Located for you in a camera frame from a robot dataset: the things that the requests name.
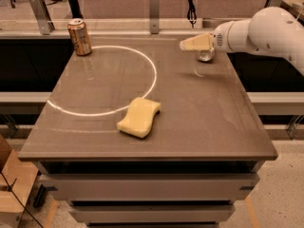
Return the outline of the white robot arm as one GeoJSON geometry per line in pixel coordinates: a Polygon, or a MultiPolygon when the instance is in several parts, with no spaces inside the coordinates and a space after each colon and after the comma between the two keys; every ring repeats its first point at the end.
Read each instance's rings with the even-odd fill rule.
{"type": "Polygon", "coordinates": [[[252,18],[223,23],[211,33],[180,42],[181,50],[209,50],[272,56],[304,75],[304,27],[285,9],[268,7],[252,18]]]}

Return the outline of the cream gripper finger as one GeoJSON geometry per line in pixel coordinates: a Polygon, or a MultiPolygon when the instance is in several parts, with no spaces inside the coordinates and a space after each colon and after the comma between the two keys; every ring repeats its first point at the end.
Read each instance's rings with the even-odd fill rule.
{"type": "Polygon", "coordinates": [[[210,33],[203,33],[180,42],[181,50],[209,50],[212,46],[213,36],[210,33]]]}

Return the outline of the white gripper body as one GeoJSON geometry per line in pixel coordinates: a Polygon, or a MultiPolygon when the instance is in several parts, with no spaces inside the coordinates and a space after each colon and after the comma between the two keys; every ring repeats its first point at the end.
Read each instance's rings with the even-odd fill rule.
{"type": "Polygon", "coordinates": [[[235,22],[230,21],[217,26],[213,32],[213,47],[217,51],[232,53],[229,43],[229,33],[235,22]]]}

